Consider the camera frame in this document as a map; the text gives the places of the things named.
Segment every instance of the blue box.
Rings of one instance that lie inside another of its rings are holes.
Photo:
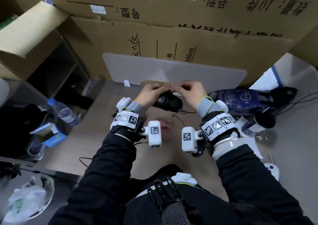
[[[30,134],[36,135],[40,139],[41,143],[48,147],[55,146],[67,137],[61,133],[52,122],[38,127],[34,131],[31,131]]]

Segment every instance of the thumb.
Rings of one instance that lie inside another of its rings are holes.
[[[164,93],[168,90],[170,90],[170,85],[163,85],[154,91],[156,92],[157,95],[161,95],[162,93]]]
[[[173,84],[172,86],[173,92],[177,92],[182,96],[185,96],[188,92],[188,90],[185,90],[183,87],[181,87],[180,85],[175,85]]]

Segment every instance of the white plastic bag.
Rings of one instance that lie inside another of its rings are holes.
[[[10,208],[3,222],[18,223],[27,221],[32,214],[43,207],[45,195],[45,189],[39,186],[23,186],[20,189],[15,189],[8,199]]]

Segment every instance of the blue bottle cap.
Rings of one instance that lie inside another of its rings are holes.
[[[51,106],[54,106],[54,105],[56,105],[57,101],[56,101],[56,99],[50,98],[47,100],[47,103]]]

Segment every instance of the gray desk divider panel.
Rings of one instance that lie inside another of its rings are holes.
[[[103,54],[109,73],[115,82],[140,85],[145,80],[178,83],[200,81],[207,93],[234,89],[247,75],[245,70],[199,65],[173,60],[146,58],[113,53]]]

